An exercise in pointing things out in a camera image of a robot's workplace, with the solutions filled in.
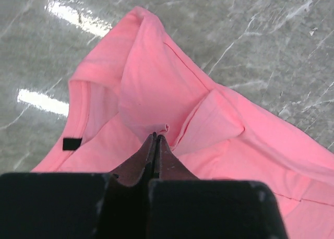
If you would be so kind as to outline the pink t shirt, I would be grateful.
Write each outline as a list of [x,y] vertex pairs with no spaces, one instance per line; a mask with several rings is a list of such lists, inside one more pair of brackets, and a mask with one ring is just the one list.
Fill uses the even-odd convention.
[[163,134],[199,178],[267,184],[290,238],[333,238],[333,154],[214,82],[150,11],[123,17],[68,87],[67,123],[35,172],[109,172]]

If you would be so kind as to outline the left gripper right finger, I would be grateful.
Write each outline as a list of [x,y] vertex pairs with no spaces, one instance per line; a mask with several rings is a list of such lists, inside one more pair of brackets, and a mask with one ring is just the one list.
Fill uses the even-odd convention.
[[164,136],[149,183],[149,238],[287,238],[277,201],[259,181],[199,180]]

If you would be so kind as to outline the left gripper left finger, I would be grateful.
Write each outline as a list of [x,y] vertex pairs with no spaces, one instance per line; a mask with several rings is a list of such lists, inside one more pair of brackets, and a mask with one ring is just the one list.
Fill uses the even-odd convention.
[[1,175],[1,238],[145,238],[156,135],[108,173]]

